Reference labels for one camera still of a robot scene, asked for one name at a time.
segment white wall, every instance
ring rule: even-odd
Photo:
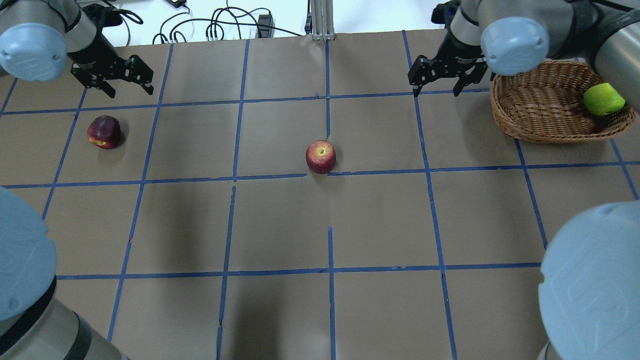
[[[81,6],[94,2],[96,1],[78,0]],[[436,4],[442,2],[444,0],[334,0],[335,31],[336,33],[363,33],[442,28],[443,26],[432,24],[430,21],[431,11]],[[175,9],[165,0],[118,0],[114,5],[137,13],[145,22],[142,25],[129,22],[131,45],[151,44],[164,20],[171,15],[186,11],[184,8]],[[190,17],[208,19],[215,9],[226,6],[225,0],[188,0],[187,5],[191,8],[191,15],[180,15],[168,22],[163,29],[165,35],[168,35],[169,30],[182,20]],[[245,10],[258,7],[269,8],[277,27],[304,34],[307,0],[229,0],[229,6]],[[220,20],[233,21],[233,18],[225,13]],[[244,17],[242,20],[252,22],[249,17]],[[204,29],[207,25],[206,21],[190,22],[182,25],[179,30],[185,34],[188,42],[206,41]],[[105,28],[104,34],[115,46],[123,46],[127,42],[127,29],[124,25]],[[242,26],[241,34],[242,38],[254,37],[255,26]],[[292,35],[276,31],[275,36]],[[225,25],[225,38],[238,38],[235,25]]]

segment metal frame post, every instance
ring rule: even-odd
[[[311,0],[311,37],[314,40],[333,40],[333,0]]]

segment red apple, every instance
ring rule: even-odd
[[[326,140],[318,140],[307,148],[307,165],[317,174],[326,174],[335,166],[335,151]]]
[[[102,149],[113,149],[120,143],[120,123],[114,117],[101,115],[86,131],[89,141]]]

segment silver robot arm segment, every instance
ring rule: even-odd
[[[137,55],[128,60],[117,55],[102,35],[109,8],[99,8],[104,11],[91,19],[74,0],[0,1],[0,76],[50,81],[62,74],[68,56],[74,61],[71,73],[86,88],[113,98],[107,80],[121,79],[153,94],[153,70]]]
[[[420,55],[409,71],[414,95],[427,83],[457,76],[457,96],[464,86],[479,82],[484,62],[485,68],[510,76],[545,58],[581,56],[640,110],[640,9],[622,0],[599,2],[462,0],[437,55]],[[470,49],[475,49],[473,56]]]

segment grid square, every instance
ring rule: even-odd
[[[336,267],[437,265],[424,174],[330,177]]]
[[[530,169],[547,241],[575,215],[610,202],[634,200],[622,168]]]
[[[411,30],[406,32],[406,40],[409,43],[409,50],[411,52],[411,63],[415,61],[418,55],[424,55],[429,59],[433,59],[442,41],[447,34],[446,29],[429,29],[429,30]],[[484,73],[482,81],[478,84],[471,84],[465,89],[488,89],[491,87],[491,69],[487,69]],[[442,78],[438,81],[428,83],[422,88],[423,92],[426,91],[453,91],[453,86],[458,82],[458,78]]]
[[[6,111],[77,109],[84,86],[71,74],[72,64],[67,61],[65,71],[52,81],[18,80]]]
[[[634,182],[636,192],[640,192],[640,165],[628,165],[627,171],[629,171],[631,181]]]
[[[56,298],[78,313],[94,330],[106,338],[109,334],[118,282],[118,279],[58,279]]]
[[[311,36],[252,40],[244,98],[324,96],[324,63],[324,42]]]
[[[233,175],[238,105],[162,108],[147,179]]]
[[[618,146],[618,150],[620,150],[620,154],[625,161],[640,161],[640,145],[638,145],[640,143],[639,123],[636,118],[634,125],[615,139],[616,146]]]
[[[527,165],[618,162],[608,141],[541,144],[520,142]]]
[[[131,244],[130,274],[224,270],[231,184],[147,184]]]
[[[330,95],[411,92],[404,40],[393,33],[340,34],[329,43]]]
[[[429,166],[519,165],[512,138],[493,121],[488,92],[418,97]]]
[[[240,176],[306,173],[307,147],[325,138],[324,101],[245,104],[237,173]]]
[[[335,274],[337,358],[451,359],[440,272]]]
[[[163,102],[240,100],[246,40],[175,44]]]
[[[22,189],[9,189],[15,195],[18,195],[22,200],[40,215],[44,211],[44,207],[47,204],[49,198],[49,192],[51,188],[22,188]]]
[[[522,170],[435,172],[447,264],[534,263],[544,246]]]
[[[327,274],[229,277],[222,360],[331,359]]]
[[[53,182],[75,113],[4,115],[0,122],[0,184]]]
[[[62,275],[119,274],[138,185],[57,188],[46,223]]]
[[[547,343],[539,268],[447,272],[460,360],[535,359]]]
[[[61,183],[140,180],[156,109],[82,111],[60,172]],[[90,143],[87,129],[95,118],[112,116],[120,122],[124,141],[115,149]]]
[[[424,168],[413,97],[331,101],[334,171]]]
[[[127,279],[113,344],[132,359],[215,359],[221,277]]]
[[[116,90],[116,97],[112,99],[102,90],[92,88],[86,92],[83,107],[157,104],[162,87],[164,70],[166,68],[166,61],[169,56],[169,44],[117,47],[116,52],[125,60],[129,59],[131,55],[136,54],[154,71],[153,82],[151,82],[151,85],[154,86],[153,95],[147,94],[147,92],[136,83],[129,83],[123,80],[110,80],[108,83]]]
[[[326,268],[326,177],[241,181],[229,270]]]

